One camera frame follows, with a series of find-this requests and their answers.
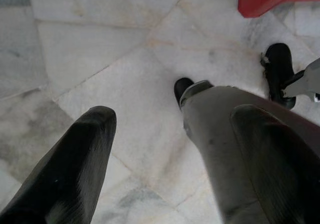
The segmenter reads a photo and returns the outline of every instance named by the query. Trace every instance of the person's leg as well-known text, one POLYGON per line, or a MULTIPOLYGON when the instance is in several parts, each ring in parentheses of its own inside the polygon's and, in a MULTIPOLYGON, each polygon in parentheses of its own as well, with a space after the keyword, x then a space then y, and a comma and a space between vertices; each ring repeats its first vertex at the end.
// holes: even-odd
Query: person's leg
POLYGON ((231 116, 236 107, 254 105, 289 126, 317 156, 320 128, 291 111, 232 87, 189 86, 179 101, 184 128, 200 151, 226 223, 269 223, 244 164, 231 116))
POLYGON ((116 114, 93 107, 39 161, 0 223, 90 223, 104 182, 116 114))

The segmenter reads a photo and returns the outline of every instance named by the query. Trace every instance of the tile grout line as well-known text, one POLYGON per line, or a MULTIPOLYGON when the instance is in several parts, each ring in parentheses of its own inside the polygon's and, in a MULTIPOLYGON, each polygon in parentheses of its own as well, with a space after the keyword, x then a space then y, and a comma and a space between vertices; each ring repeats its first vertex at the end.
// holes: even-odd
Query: tile grout line
POLYGON ((68 22, 68 21, 59 21, 59 20, 41 20, 35 18, 35 21, 38 24, 48 23, 48 24, 57 24, 57 25, 74 25, 74 26, 97 26, 97 27, 108 27, 108 28, 117 28, 117 29, 137 29, 137 30, 150 30, 152 27, 140 27, 140 26, 119 26, 119 25, 110 25, 110 24, 99 24, 97 22, 68 22))
POLYGON ((86 82, 87 80, 91 79, 92 77, 94 77, 95 75, 99 74, 100 72, 104 71, 105 69, 109 68, 109 67, 113 67, 116 65, 116 62, 118 62, 120 59, 124 58, 126 55, 130 54, 131 52, 133 52, 135 49, 138 49, 139 47, 143 47, 144 46, 144 42, 141 42, 135 46, 133 46, 132 48, 130 48, 127 52, 125 52, 123 55, 121 55, 120 57, 118 57, 115 61, 113 61, 110 65, 104 67, 103 69, 97 71, 96 73, 92 74, 91 76, 87 77, 85 80, 81 81, 80 83, 76 84, 75 86, 67 89, 65 92, 59 94, 57 97, 53 98, 54 102, 57 102, 63 95, 69 93, 71 90, 76 89, 77 87, 79 87, 80 85, 82 85, 84 82, 86 82))
POLYGON ((176 7, 178 7, 178 4, 179 4, 180 1, 181 1, 181 0, 178 0, 178 1, 175 3, 175 5, 168 11, 168 13, 167 13, 166 15, 164 15, 164 16, 161 18, 161 20, 159 20, 159 22, 150 29, 150 32, 148 33, 148 35, 147 35, 147 37, 146 37, 147 42, 148 42, 148 39, 149 39, 151 33, 152 33, 154 30, 156 30, 156 29, 162 24, 162 22, 172 13, 172 11, 173 11, 176 7))
POLYGON ((179 202, 178 204, 173 204, 171 201, 166 200, 162 195, 160 195, 156 190, 154 190, 150 185, 148 185, 148 182, 142 178, 139 174, 137 174, 134 170, 132 170, 131 168, 129 168, 119 157, 117 157, 115 154, 112 153, 112 155, 119 160, 128 170, 130 170, 131 174, 136 177, 137 179, 139 179, 145 186, 146 188, 148 188, 149 190, 153 191, 154 193, 156 193, 165 203, 167 203, 172 209, 174 209, 175 211, 179 212, 177 207, 179 205, 181 205, 182 203, 184 203, 185 201, 187 201, 190 197, 194 196, 196 191, 200 188, 200 186, 205 182, 204 180, 196 187, 196 189, 189 194, 184 200, 182 200, 181 202, 179 202))
MULTIPOLYGON (((38 26, 38 23, 36 21, 35 12, 34 12, 34 9, 33 9, 33 0, 30 0, 30 7, 31 7, 31 11, 32 11, 32 16, 33 16, 33 25, 36 28, 37 39, 38 39, 38 42, 39 42, 39 45, 40 45, 41 60, 42 60, 42 63, 44 65, 44 70, 46 72, 45 74, 46 74, 46 77, 47 77, 46 84, 38 87, 41 90, 41 92, 44 93, 45 91, 43 91, 42 87, 44 87, 44 86, 49 87, 49 83, 50 83, 49 75, 48 75, 48 71, 47 71, 47 64, 46 64, 47 61, 46 61, 46 58, 45 58, 45 50, 44 50, 44 47, 43 47, 44 46, 43 45, 43 41, 42 41, 42 38, 40 37, 39 26, 38 26)), ((52 99, 52 96, 48 96, 47 93, 45 93, 45 95, 47 97, 49 97, 50 99, 52 99)))
POLYGON ((2 98, 0 98, 0 101, 17 97, 17 96, 22 95, 22 94, 24 94, 24 93, 26 93, 26 92, 29 92, 29 91, 41 90, 40 87, 41 87, 41 86, 34 87, 34 88, 30 88, 30 89, 27 89, 27 90, 23 90, 23 91, 21 91, 21 92, 18 92, 17 94, 13 94, 13 95, 9 95, 9 96, 2 97, 2 98))
MULTIPOLYGON (((296 5, 294 5, 293 7, 294 7, 294 10, 293 10, 294 23, 293 23, 293 24, 294 24, 294 28, 295 28, 295 26, 296 26, 296 24, 295 24, 295 20, 296 20, 295 7, 296 7, 296 5)), ((312 49, 311 49, 311 48, 304 42, 304 40, 301 38, 301 37, 303 37, 303 36, 297 35, 297 34, 296 34, 295 32, 293 32, 290 28, 288 28, 288 26, 285 25, 284 22, 281 21, 281 20, 278 18, 277 15, 275 15, 273 12, 270 12, 270 13, 287 29, 287 31, 289 31, 289 32, 292 34, 292 36, 294 36, 294 38, 295 38, 298 42, 301 42, 301 43, 306 47, 306 49, 308 49, 308 50, 310 51, 311 54, 313 54, 315 57, 317 57, 317 55, 312 51, 312 49)))

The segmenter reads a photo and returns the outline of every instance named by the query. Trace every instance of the marble floor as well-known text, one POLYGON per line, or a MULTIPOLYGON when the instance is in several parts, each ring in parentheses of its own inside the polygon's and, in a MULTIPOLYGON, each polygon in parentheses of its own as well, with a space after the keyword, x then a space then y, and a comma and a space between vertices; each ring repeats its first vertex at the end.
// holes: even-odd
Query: marble floor
MULTIPOLYGON (((264 98, 260 53, 320 57, 320 4, 244 19, 237 0, 0 0, 0 209, 86 110, 117 113, 92 223, 221 223, 201 156, 173 95, 184 76, 264 98)), ((320 124, 299 96, 296 113, 320 124)))

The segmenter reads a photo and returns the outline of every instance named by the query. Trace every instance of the gray trousers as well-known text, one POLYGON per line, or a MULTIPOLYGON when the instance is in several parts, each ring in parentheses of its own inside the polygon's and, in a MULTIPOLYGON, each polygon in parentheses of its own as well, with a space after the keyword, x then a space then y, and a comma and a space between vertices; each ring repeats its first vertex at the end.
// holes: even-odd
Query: gray trousers
POLYGON ((306 183, 300 168, 319 167, 320 127, 276 103, 207 81, 190 86, 180 107, 225 223, 312 223, 300 196, 306 195, 302 185, 310 189, 313 184, 306 183), (294 153, 292 142, 298 142, 294 153), (316 166, 304 166, 310 158, 296 157, 302 152, 316 166), (295 158, 302 164, 296 165, 295 158))

